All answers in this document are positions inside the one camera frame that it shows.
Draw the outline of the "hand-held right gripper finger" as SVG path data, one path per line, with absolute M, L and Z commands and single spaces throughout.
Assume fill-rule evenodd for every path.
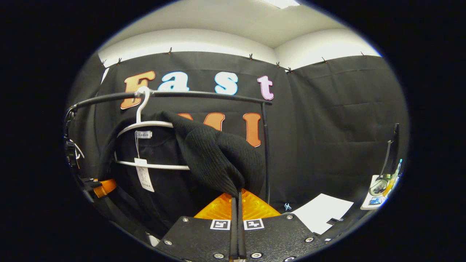
M 194 217 L 181 216 L 154 247 L 178 262 L 231 262 L 238 257 L 237 200 L 218 196 Z
M 325 246 L 297 215 L 280 214 L 245 189 L 239 204 L 238 251 L 246 262 L 294 262 Z

